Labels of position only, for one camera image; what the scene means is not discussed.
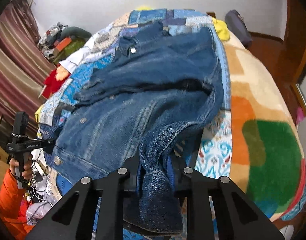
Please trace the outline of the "orange jacket sleeve forearm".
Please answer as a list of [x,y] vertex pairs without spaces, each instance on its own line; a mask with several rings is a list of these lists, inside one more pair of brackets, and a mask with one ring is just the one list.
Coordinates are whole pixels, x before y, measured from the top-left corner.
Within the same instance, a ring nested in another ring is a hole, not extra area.
[[0,189],[0,218],[15,239],[25,239],[33,226],[18,220],[25,189],[18,189],[17,183],[8,169]]

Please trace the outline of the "person's left hand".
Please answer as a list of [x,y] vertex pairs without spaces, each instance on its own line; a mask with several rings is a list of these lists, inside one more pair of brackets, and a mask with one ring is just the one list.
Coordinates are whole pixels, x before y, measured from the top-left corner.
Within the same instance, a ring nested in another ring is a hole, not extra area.
[[11,174],[13,174],[14,176],[15,174],[15,168],[20,166],[24,169],[24,171],[22,172],[22,176],[25,180],[30,180],[32,179],[33,175],[32,175],[32,155],[29,153],[28,154],[28,161],[26,161],[26,163],[24,164],[20,164],[17,160],[15,160],[14,158],[11,158],[9,161],[9,168],[11,171]]

